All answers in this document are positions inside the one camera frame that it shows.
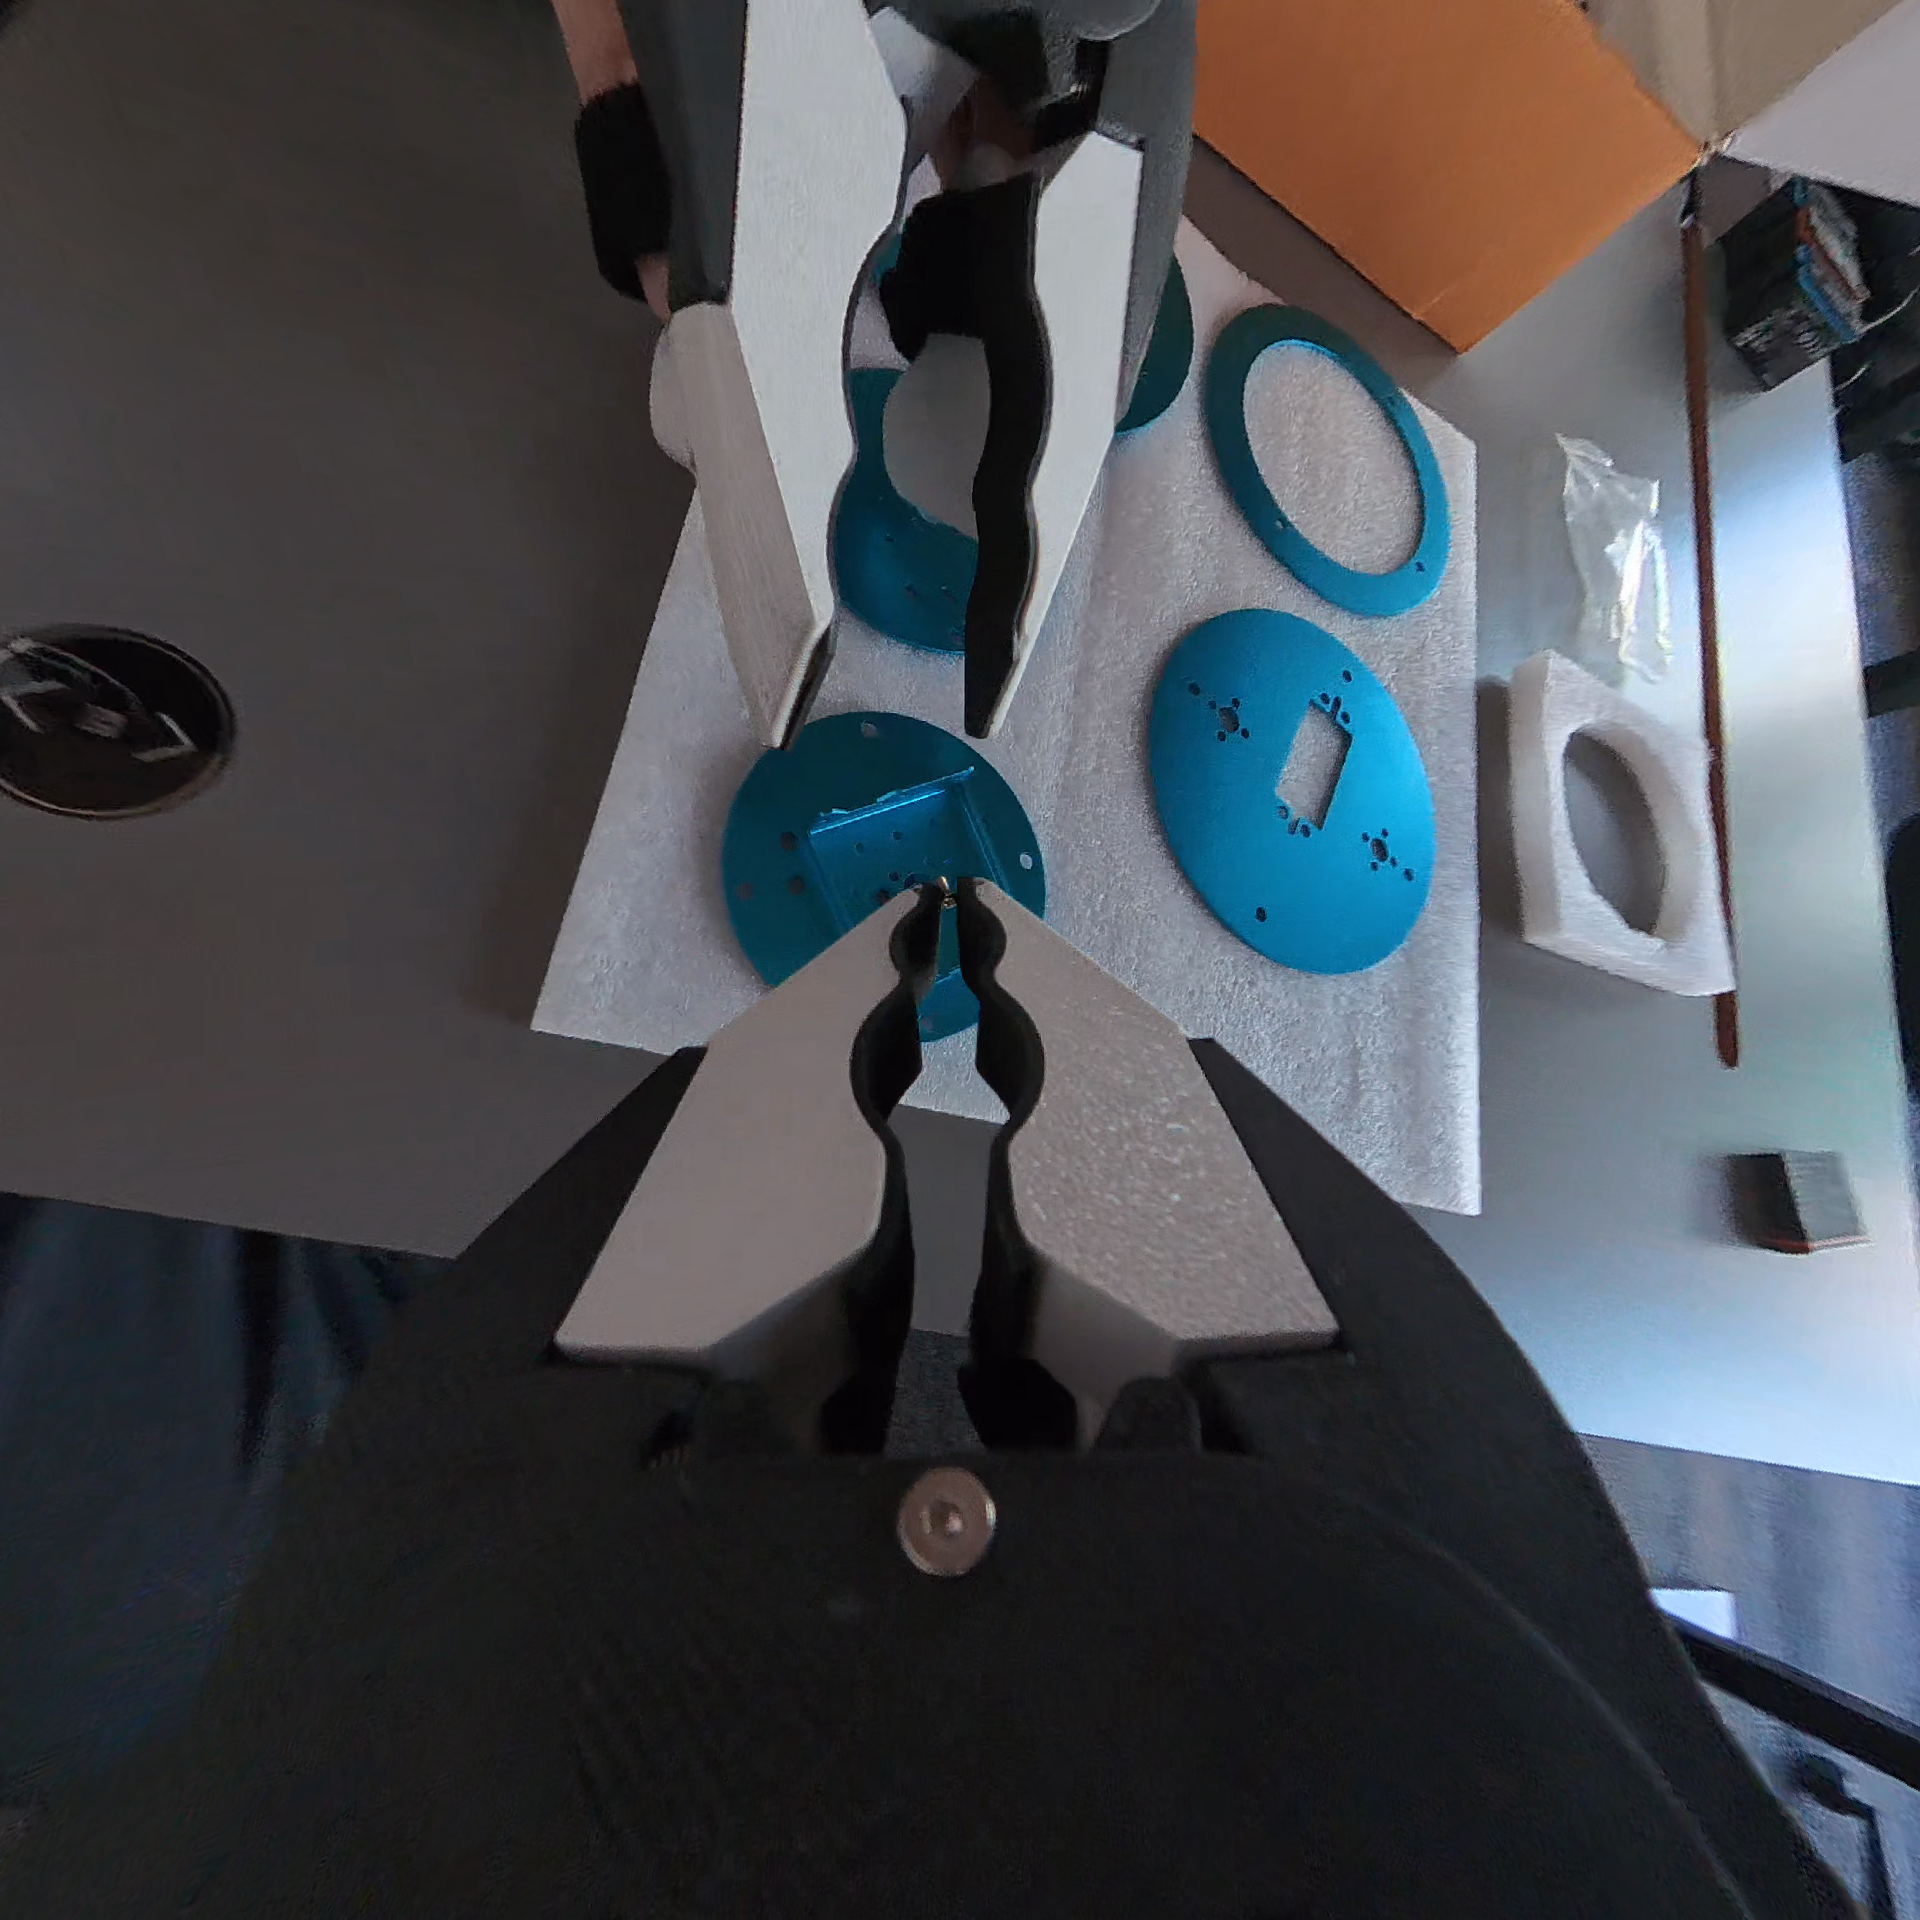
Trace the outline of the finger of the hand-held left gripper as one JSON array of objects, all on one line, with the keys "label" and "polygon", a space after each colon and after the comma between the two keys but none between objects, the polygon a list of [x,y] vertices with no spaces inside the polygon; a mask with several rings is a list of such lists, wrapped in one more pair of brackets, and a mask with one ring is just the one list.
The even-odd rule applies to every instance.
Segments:
[{"label": "finger of the hand-held left gripper", "polygon": [[969,470],[964,731],[989,740],[1043,635],[1106,477],[1135,303],[1140,149],[1082,133],[1033,167],[913,205],[879,317],[904,360],[932,335],[986,347]]},{"label": "finger of the hand-held left gripper", "polygon": [[856,0],[646,4],[646,107],[671,178],[652,394],[749,731],[780,751],[834,661],[852,303],[899,209],[904,107]]}]

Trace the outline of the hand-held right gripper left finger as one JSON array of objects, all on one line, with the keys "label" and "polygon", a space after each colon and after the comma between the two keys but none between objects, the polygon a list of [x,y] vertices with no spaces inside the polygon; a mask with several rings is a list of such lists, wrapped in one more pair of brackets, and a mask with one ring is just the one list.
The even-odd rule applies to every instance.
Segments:
[{"label": "hand-held right gripper left finger", "polygon": [[913,886],[722,1026],[580,1299],[568,1361],[856,1379],[904,1228],[891,1108],[922,1074],[939,907]]}]

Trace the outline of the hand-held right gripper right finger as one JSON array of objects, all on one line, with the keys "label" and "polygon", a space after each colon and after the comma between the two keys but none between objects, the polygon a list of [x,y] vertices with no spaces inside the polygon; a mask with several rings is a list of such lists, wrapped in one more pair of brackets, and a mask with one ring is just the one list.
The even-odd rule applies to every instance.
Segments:
[{"label": "hand-held right gripper right finger", "polygon": [[969,1361],[1054,1386],[1339,1344],[1186,1031],[994,884],[959,884],[969,1068],[1000,1102]]}]

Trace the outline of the small blue metal disc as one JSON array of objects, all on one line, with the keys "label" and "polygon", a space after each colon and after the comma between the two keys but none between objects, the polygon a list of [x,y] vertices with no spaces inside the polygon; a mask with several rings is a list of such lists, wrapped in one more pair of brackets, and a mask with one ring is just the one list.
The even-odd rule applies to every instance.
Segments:
[{"label": "small blue metal disc", "polygon": [[791,751],[760,751],[738,780],[722,839],[724,911],[742,960],[776,992],[837,941],[803,834],[820,809],[969,768],[1000,896],[1043,918],[1043,846],[1019,790],[953,731],[913,716],[825,716]]}]

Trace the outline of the blue square metal bracket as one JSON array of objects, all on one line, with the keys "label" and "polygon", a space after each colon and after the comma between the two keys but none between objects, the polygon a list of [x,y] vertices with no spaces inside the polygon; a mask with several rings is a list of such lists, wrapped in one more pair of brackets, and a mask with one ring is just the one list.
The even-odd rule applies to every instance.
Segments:
[{"label": "blue square metal bracket", "polygon": [[891,784],[870,806],[820,809],[803,830],[803,854],[834,929],[865,925],[874,907],[922,884],[1000,884],[989,821],[969,801],[969,768]]}]

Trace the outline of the round black desk control button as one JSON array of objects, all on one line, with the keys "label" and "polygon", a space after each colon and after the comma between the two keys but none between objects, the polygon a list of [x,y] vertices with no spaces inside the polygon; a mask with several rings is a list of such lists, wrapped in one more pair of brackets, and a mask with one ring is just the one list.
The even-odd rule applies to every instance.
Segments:
[{"label": "round black desk control button", "polygon": [[208,790],[231,700],[188,646],[115,627],[0,635],[0,801],[67,821],[130,821]]}]

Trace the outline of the person's left hand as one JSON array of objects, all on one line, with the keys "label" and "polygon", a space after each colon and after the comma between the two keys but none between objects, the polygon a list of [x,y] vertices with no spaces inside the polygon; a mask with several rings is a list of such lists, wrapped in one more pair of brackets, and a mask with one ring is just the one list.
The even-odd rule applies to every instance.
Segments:
[{"label": "person's left hand", "polygon": [[640,83],[615,0],[554,0],[575,101]]}]

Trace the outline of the white foam sheet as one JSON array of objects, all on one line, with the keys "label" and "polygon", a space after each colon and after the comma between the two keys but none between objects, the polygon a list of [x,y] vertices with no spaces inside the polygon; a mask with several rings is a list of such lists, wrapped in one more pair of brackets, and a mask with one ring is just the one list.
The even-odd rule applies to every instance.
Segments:
[{"label": "white foam sheet", "polygon": [[1082,1207],[1256,1207],[1201,1059],[1395,1207],[1474,1212],[1474,444],[1175,232],[1191,375],[1115,437],[989,740],[959,657],[848,619],[791,751],[749,731],[703,500],[535,1000],[722,1047],[722,1108],[825,1065],[891,960],[904,1102],[1000,1116],[1035,1247]]}]

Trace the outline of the medium blue drilled disc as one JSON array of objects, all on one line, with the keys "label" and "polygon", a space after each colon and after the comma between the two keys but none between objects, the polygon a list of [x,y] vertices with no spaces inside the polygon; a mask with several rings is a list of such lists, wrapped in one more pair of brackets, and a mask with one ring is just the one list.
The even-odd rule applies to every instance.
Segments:
[{"label": "medium blue drilled disc", "polygon": [[887,477],[891,365],[852,365],[852,477],[834,506],[834,596],[887,643],[964,657],[979,540],[922,519]]}]

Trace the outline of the large blue disc rectangular hole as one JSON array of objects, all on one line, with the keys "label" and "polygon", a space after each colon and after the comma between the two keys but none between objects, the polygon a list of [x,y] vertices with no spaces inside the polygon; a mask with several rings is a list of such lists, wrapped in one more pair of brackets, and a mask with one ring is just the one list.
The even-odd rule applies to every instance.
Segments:
[{"label": "large blue disc rectangular hole", "polygon": [[1374,666],[1296,614],[1218,614],[1165,657],[1143,776],[1186,886],[1286,973],[1367,973],[1426,911],[1415,731]]}]

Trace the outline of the open cardboard box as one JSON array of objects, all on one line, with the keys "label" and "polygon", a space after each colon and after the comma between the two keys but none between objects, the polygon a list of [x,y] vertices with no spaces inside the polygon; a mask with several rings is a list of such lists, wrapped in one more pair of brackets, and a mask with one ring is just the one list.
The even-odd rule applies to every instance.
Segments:
[{"label": "open cardboard box", "polygon": [[1915,4],[1201,0],[1191,138],[1445,347],[1697,160],[1915,205]]}]

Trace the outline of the white foam block round hole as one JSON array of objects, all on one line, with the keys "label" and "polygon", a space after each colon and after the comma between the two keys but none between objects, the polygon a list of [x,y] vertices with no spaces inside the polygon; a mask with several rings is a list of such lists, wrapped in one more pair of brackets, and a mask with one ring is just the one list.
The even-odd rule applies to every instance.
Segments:
[{"label": "white foam block round hole", "polygon": [[[1596,740],[1646,790],[1659,854],[1652,929],[1619,918],[1574,839],[1574,740]],[[1705,731],[1654,721],[1580,661],[1539,646],[1503,683],[1503,821],[1531,951],[1659,997],[1729,997],[1741,987]]]}]

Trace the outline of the clear plastic bag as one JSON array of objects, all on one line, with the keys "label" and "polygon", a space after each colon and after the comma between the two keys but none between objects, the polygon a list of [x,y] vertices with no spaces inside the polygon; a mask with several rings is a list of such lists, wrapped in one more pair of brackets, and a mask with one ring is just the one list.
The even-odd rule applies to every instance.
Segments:
[{"label": "clear plastic bag", "polygon": [[1557,519],[1580,578],[1580,657],[1615,679],[1659,683],[1673,661],[1673,590],[1659,478],[1625,477],[1592,437],[1557,444]]}]

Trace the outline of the person's dark pants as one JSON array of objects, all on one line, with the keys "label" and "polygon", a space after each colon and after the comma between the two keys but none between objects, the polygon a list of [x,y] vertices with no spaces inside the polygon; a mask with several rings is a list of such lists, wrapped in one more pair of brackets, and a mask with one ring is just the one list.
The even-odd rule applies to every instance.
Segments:
[{"label": "person's dark pants", "polygon": [[396,1311],[444,1261],[0,1201],[6,1816],[177,1720]]}]

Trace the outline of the small dark block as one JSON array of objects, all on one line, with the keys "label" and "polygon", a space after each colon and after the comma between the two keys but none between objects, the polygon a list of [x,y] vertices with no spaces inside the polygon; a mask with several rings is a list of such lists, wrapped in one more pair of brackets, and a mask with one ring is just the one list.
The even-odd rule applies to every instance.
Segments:
[{"label": "small dark block", "polygon": [[1771,1254],[1830,1254],[1871,1245],[1842,1150],[1734,1150],[1729,1207],[1741,1245]]}]

